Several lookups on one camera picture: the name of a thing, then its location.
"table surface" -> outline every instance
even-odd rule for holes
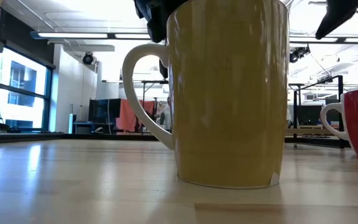
[[[226,190],[176,176],[159,142],[0,144],[0,223],[358,224],[358,156],[286,145],[280,185]]]

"security camera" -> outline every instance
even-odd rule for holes
[[[84,58],[82,59],[82,62],[85,65],[92,65],[94,63],[95,59],[93,57],[93,53],[92,52],[87,52],[85,53]]]

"white mug handle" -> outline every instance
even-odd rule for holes
[[[330,133],[332,133],[333,135],[335,135],[337,137],[340,137],[341,139],[349,140],[349,135],[347,134],[346,131],[337,131],[333,127],[331,127],[331,125],[328,124],[327,112],[329,110],[336,110],[340,113],[343,113],[342,103],[331,103],[331,104],[326,105],[320,112],[320,118],[321,118],[321,121],[323,122],[323,125],[326,127],[326,129]]]
[[[167,47],[158,44],[144,44],[133,48],[125,57],[124,64],[122,65],[122,80],[124,82],[125,94],[127,96],[129,105],[134,110],[136,116],[144,123],[147,129],[165,146],[170,150],[174,150],[172,135],[158,126],[145,112],[140,105],[139,100],[134,89],[133,73],[136,62],[142,57],[148,55],[155,55],[160,58],[162,64],[167,67],[168,65],[168,52]]]

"yellow mug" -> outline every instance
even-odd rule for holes
[[[172,134],[141,107],[132,74],[156,55],[168,68]],[[132,49],[122,67],[127,99],[175,151],[178,176],[210,187],[278,184],[287,113],[288,11],[279,0],[191,0],[167,21],[167,45]]]

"red cloth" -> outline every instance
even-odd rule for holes
[[[139,100],[140,105],[143,105],[143,100]],[[149,114],[153,113],[154,101],[144,101],[144,110]],[[121,109],[119,112],[119,118],[116,118],[116,126],[118,129],[125,131],[135,131],[136,116],[131,106],[129,106],[128,100],[121,100]]]

